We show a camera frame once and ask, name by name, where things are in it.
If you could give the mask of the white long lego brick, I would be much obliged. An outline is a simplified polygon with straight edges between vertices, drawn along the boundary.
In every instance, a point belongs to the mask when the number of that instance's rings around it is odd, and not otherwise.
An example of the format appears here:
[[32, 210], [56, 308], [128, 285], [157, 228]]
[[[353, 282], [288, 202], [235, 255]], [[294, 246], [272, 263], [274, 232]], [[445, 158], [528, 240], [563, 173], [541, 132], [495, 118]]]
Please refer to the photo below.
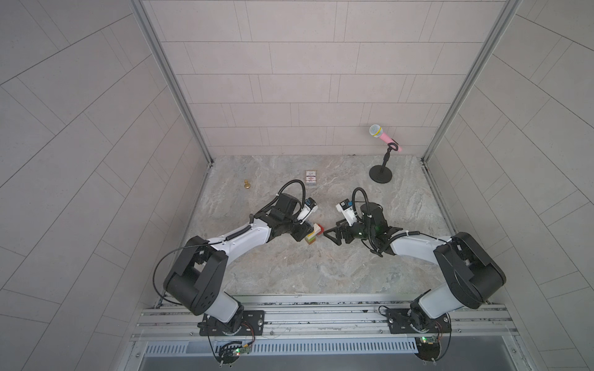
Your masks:
[[309, 237], [310, 236], [316, 236], [317, 237], [318, 235], [320, 235], [321, 233], [323, 233], [323, 231], [324, 231], [324, 229], [323, 230], [320, 230], [320, 229], [317, 228], [316, 224], [314, 224], [313, 225], [313, 231], [312, 231], [312, 233], [309, 234]]

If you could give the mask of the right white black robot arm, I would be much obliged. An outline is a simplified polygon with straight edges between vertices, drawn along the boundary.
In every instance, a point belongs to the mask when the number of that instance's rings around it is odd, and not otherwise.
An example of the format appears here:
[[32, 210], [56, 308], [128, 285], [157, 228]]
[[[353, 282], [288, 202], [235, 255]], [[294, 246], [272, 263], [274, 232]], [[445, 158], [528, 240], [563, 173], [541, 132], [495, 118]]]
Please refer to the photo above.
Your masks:
[[373, 254], [406, 256], [437, 265], [445, 279], [411, 302], [407, 312], [384, 309], [381, 315], [393, 326], [418, 333], [444, 332], [447, 315], [457, 309], [479, 309], [502, 288], [503, 270], [468, 233], [433, 237], [418, 230], [388, 224], [383, 208], [369, 199], [345, 199], [337, 204], [343, 219], [324, 236], [337, 246], [359, 240]]

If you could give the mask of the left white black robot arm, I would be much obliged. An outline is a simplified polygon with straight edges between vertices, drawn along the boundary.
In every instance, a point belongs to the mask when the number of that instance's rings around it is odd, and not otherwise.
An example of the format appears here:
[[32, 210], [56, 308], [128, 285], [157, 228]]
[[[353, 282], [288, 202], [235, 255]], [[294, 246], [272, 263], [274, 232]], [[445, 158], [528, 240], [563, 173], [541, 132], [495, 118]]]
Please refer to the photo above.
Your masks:
[[162, 301], [181, 305], [193, 315], [202, 315], [201, 335], [261, 335], [265, 314], [249, 311], [222, 290], [227, 266], [283, 234], [300, 242], [312, 233], [308, 218], [316, 211], [316, 201], [286, 193], [283, 185], [273, 200], [249, 216], [242, 227], [219, 237], [190, 238], [172, 250], [175, 261], [155, 292]]

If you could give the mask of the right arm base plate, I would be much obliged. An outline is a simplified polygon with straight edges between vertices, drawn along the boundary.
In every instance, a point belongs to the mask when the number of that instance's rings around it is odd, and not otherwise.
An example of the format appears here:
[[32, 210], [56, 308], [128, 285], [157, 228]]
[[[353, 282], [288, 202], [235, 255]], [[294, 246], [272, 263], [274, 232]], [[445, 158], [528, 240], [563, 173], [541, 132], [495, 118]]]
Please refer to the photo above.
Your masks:
[[383, 309], [391, 334], [444, 334], [452, 332], [448, 315], [430, 318], [412, 309]]

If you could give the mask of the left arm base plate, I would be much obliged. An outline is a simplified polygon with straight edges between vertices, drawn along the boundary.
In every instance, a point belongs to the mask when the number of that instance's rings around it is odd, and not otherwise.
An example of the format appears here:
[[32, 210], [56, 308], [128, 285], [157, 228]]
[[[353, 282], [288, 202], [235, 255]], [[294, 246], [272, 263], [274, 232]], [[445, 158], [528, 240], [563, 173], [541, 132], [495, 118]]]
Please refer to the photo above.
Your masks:
[[265, 311], [243, 310], [229, 322], [222, 322], [213, 316], [204, 315], [198, 324], [200, 336], [252, 336], [262, 335]]

